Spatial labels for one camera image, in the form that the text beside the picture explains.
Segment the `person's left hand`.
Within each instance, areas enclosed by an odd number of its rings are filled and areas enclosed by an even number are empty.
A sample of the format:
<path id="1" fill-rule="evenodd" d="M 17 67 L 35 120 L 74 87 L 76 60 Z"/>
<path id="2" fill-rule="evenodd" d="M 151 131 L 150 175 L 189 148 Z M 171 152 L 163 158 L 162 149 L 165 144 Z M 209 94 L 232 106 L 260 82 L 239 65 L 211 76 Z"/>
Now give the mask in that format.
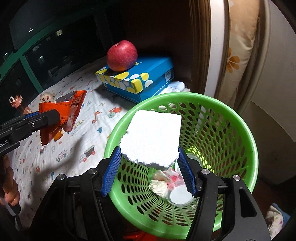
<path id="1" fill-rule="evenodd" d="M 4 191 L 4 200 L 11 206 L 16 206 L 20 200 L 20 192 L 18 191 L 18 184 L 14 180 L 14 172 L 11 168 L 11 162 L 7 155 L 3 156 L 3 167 L 6 171 L 6 177 L 2 187 Z"/>

